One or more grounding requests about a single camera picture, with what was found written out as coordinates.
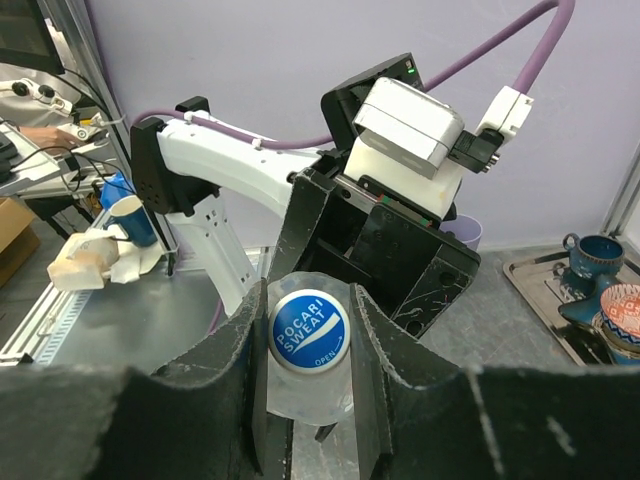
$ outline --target pocari sweat logo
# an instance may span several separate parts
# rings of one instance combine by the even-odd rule
[[[347,353],[349,317],[331,295],[298,290],[285,296],[269,318],[269,346],[285,368],[319,373],[335,366]]]

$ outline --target gray cup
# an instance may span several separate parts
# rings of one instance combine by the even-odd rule
[[[473,251],[478,250],[482,238],[482,225],[475,218],[468,215],[458,215],[458,218],[450,222],[440,224],[441,232],[453,233],[456,239],[464,243]]]

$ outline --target blue ceramic cup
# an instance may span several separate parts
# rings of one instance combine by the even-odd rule
[[[136,247],[150,247],[158,240],[142,207],[142,202],[135,195],[118,200],[111,205],[109,213],[111,218],[105,227],[118,224],[127,234],[126,241],[133,243]]]
[[[569,252],[569,266],[573,273],[586,279],[598,275],[616,275],[624,264],[624,248],[613,238],[589,235],[580,238],[570,233],[562,246]]]

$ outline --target metal tray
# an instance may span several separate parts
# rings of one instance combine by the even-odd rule
[[[568,256],[567,251],[561,250],[519,260],[505,264],[504,273],[578,365],[628,363],[616,360],[618,352],[612,349],[600,329],[576,324],[558,313],[561,304],[586,298],[563,282],[563,275],[569,272]],[[638,260],[637,255],[627,252],[618,280],[640,284]]]

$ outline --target screw hole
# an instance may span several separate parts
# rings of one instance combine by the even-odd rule
[[[422,322],[419,322],[418,320],[411,320],[409,323],[407,323],[405,330],[409,335],[415,337],[422,330]]]
[[[440,274],[440,283],[444,287],[450,287],[456,283],[456,276],[453,273],[444,272]]]

